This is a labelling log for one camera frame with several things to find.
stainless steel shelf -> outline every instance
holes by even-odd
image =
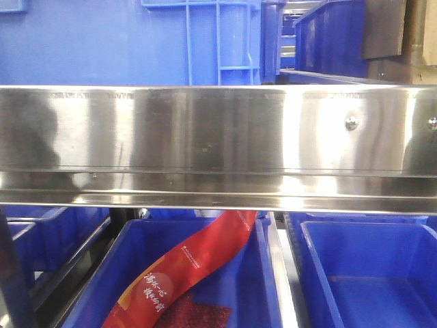
[[[437,213],[437,87],[2,87],[0,202]]]

shelf rack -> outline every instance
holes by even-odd
[[[437,87],[0,87],[0,117],[2,204],[437,213]]]

